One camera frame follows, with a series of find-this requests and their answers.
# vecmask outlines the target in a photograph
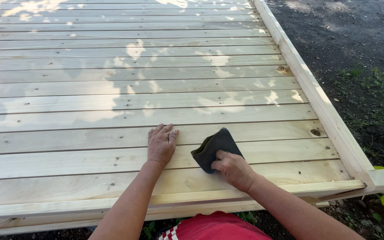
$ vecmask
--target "dirt ground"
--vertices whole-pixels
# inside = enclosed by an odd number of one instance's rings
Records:
[[[384,0],[267,0],[275,17],[375,166],[384,166]],[[331,202],[322,210],[364,238],[384,239],[377,196]],[[267,211],[256,226],[275,240],[294,239]],[[156,231],[176,220],[155,222]],[[87,239],[87,228],[1,236],[1,240]],[[142,232],[140,239],[148,239]]]

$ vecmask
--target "forearm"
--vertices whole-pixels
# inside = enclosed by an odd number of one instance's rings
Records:
[[[259,176],[247,192],[297,240],[362,240],[323,211]]]
[[[161,163],[147,161],[89,239],[139,239],[152,191],[162,171]]]

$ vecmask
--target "wooden frame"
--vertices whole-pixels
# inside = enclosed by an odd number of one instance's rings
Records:
[[[384,170],[374,170],[266,3],[263,0],[253,0],[252,2],[258,10],[263,24],[279,47],[282,54],[279,59],[284,58],[296,77],[350,176],[347,181],[280,187],[312,204],[384,192]],[[337,161],[340,164],[338,157],[330,161]],[[99,223],[115,201],[116,198],[108,198],[0,205],[0,235],[94,226]],[[255,201],[251,201],[247,194],[234,189],[159,194],[152,196],[150,204],[147,220],[193,216],[197,213],[209,214],[215,210],[236,212],[263,209]],[[10,219],[20,217],[32,220],[19,223],[10,221]]]
[[[253,0],[264,24],[271,33],[275,44],[300,83],[328,137],[333,142],[346,170],[352,179],[360,179],[367,187],[339,196],[326,196],[324,199],[339,199],[384,191],[384,170],[374,170],[361,150],[352,133],[337,113],[318,81],[300,57],[294,45],[285,34],[278,20],[264,0]]]

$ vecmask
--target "black sandpaper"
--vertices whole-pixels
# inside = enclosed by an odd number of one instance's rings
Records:
[[[216,152],[218,150],[243,157],[230,132],[226,128],[222,128],[216,134],[207,137],[198,149],[191,151],[191,154],[202,170],[212,174],[217,171],[211,169],[211,163],[217,160]]]

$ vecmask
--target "red shirt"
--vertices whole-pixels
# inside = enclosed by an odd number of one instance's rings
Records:
[[[257,227],[233,214],[197,214],[163,233],[158,240],[272,240]]]

